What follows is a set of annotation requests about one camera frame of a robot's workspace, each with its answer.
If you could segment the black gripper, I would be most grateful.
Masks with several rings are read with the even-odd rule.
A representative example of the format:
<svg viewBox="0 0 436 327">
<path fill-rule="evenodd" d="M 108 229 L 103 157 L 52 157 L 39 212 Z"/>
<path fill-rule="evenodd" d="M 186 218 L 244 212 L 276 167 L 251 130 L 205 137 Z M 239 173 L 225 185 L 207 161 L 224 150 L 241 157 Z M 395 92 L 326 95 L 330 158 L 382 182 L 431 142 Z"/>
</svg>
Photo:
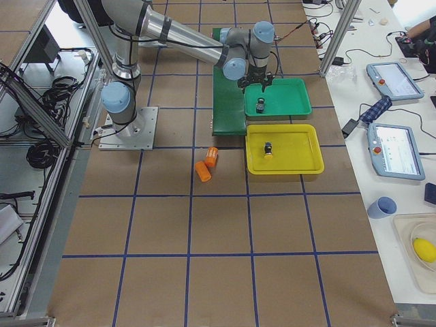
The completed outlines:
<svg viewBox="0 0 436 327">
<path fill-rule="evenodd" d="M 264 93 L 266 87 L 273 83 L 273 74 L 266 71 L 266 66 L 255 67 L 249 66 L 247 74 L 237 81 L 238 88 L 245 94 L 245 89 L 251 84 L 262 85 L 262 92 Z"/>
</svg>

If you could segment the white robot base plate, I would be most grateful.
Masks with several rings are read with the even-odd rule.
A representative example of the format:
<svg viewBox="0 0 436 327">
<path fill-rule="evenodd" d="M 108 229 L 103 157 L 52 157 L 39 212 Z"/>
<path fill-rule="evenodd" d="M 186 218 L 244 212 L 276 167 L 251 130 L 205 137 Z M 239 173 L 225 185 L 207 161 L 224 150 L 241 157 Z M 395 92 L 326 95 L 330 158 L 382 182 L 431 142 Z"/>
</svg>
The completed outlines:
<svg viewBox="0 0 436 327">
<path fill-rule="evenodd" d="M 98 148 L 102 151 L 152 150 L 158 116 L 158 107 L 141 107 L 136 109 L 136 119 L 127 127 L 112 124 L 112 117 L 107 114 L 107 129 L 100 129 Z"/>
</svg>

